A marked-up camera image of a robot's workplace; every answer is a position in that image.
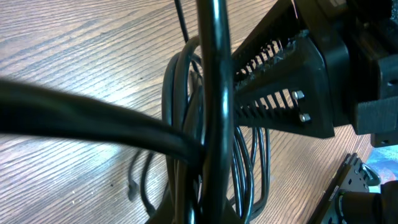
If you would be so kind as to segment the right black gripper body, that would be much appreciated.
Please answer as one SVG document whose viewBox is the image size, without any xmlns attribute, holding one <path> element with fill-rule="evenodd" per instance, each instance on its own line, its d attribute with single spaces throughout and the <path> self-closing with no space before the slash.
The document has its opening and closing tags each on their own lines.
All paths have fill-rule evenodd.
<svg viewBox="0 0 398 224">
<path fill-rule="evenodd" d="M 397 145 L 397 12 L 393 0 L 296 1 L 321 53 L 334 127 L 352 125 L 373 147 Z"/>
</svg>

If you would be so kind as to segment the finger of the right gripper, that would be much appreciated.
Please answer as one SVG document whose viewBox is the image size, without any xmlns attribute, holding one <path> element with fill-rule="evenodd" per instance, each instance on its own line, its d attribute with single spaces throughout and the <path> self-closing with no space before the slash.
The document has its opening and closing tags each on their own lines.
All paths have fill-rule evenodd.
<svg viewBox="0 0 398 224">
<path fill-rule="evenodd" d="M 234 120 L 315 138 L 335 135 L 325 63 L 309 36 L 296 36 L 236 84 Z"/>
<path fill-rule="evenodd" d="M 299 20 L 292 1 L 278 0 L 232 54 L 234 80 L 244 78 L 241 70 L 247 68 L 262 49 L 266 49 L 273 41 L 286 46 L 299 30 Z"/>
</svg>

